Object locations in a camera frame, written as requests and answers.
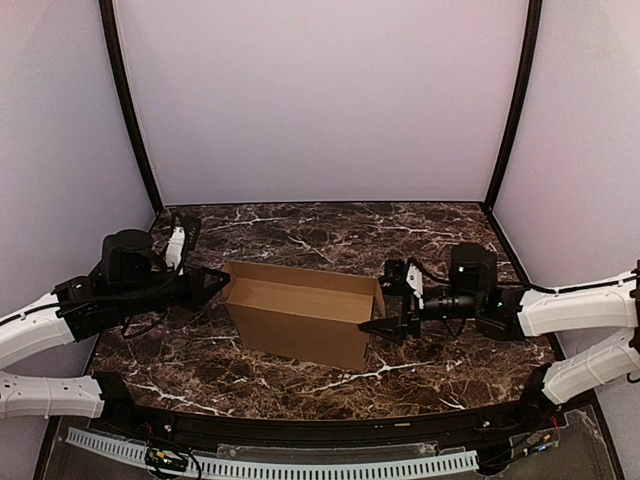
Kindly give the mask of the brown cardboard box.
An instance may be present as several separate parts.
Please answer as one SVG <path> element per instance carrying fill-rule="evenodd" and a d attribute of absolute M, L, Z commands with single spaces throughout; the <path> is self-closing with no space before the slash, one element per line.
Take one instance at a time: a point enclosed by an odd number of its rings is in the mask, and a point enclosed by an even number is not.
<path fill-rule="evenodd" d="M 373 277 L 229 261 L 226 308 L 244 347 L 361 372 L 370 335 L 359 328 L 386 315 Z"/>

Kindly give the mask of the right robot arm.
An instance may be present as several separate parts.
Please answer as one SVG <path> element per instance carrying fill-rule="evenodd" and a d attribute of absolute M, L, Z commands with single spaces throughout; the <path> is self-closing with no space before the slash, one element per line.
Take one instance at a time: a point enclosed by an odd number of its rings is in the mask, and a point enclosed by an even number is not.
<path fill-rule="evenodd" d="M 589 349 L 536 368 L 521 395 L 524 406 L 554 408 L 619 377 L 633 382 L 639 370 L 637 269 L 595 283 L 555 288 L 501 282 L 495 254 L 464 242 L 451 249 L 446 279 L 409 258 L 386 261 L 379 284 L 384 294 L 401 299 L 401 312 L 363 322 L 359 328 L 396 344 L 418 337 L 426 321 L 472 319 L 481 334 L 500 341 L 615 328 Z"/>

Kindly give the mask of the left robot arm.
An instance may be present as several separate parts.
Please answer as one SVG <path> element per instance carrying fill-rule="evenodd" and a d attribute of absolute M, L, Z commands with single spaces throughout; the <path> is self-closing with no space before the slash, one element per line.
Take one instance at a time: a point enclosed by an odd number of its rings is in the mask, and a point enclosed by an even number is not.
<path fill-rule="evenodd" d="M 172 307 L 198 311 L 230 282 L 225 271 L 186 263 L 194 240 L 174 228 L 163 254 L 151 236 L 127 229 L 104 238 L 99 265 L 63 282 L 32 304 L 2 318 L 1 365 L 125 327 L 137 315 Z M 1 416 L 99 418 L 131 395 L 117 373 L 75 378 L 1 374 Z"/>

